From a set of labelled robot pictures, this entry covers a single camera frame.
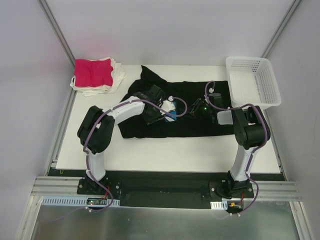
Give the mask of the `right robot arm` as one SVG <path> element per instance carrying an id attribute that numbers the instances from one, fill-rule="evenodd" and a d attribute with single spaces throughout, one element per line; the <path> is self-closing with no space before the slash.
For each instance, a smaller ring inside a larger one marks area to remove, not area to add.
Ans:
<path id="1" fill-rule="evenodd" d="M 248 190 L 251 169 L 258 151 L 271 137 L 270 129 L 257 105 L 223 108 L 220 93 L 205 94 L 198 98 L 187 110 L 196 120 L 206 120 L 218 125 L 231 125 L 238 143 L 235 161 L 227 172 L 226 179 L 215 187 L 215 194 L 231 199 Z"/>

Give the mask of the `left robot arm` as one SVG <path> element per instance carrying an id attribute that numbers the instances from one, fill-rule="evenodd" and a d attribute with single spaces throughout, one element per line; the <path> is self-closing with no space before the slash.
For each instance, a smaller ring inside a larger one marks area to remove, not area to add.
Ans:
<path id="1" fill-rule="evenodd" d="M 138 115 L 142 115 L 147 124 L 152 124 L 174 110 L 173 97 L 166 99 L 164 91 L 155 85 L 147 93 L 136 92 L 108 110 L 96 105 L 90 107 L 77 131 L 86 154 L 89 190 L 96 195 L 105 191 L 106 183 L 102 180 L 106 175 L 104 152 L 111 143 L 116 125 Z"/>

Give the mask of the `black daisy print t-shirt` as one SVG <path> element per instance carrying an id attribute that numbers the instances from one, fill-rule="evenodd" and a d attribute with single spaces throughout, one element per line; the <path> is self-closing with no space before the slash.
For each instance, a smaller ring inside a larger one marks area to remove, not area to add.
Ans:
<path id="1" fill-rule="evenodd" d="M 134 93 L 145 93 L 153 85 L 161 88 L 167 97 L 179 97 L 190 107 L 198 98 L 204 98 L 206 82 L 168 82 L 146 66 L 142 66 L 140 78 L 135 80 L 128 89 L 123 101 Z M 124 139 L 131 138 L 185 138 L 185 137 L 211 137 L 233 135 L 232 125 L 219 125 L 210 119 L 195 119 L 187 114 L 174 121 L 159 120 L 148 125 L 142 115 L 133 116 L 118 124 Z"/>

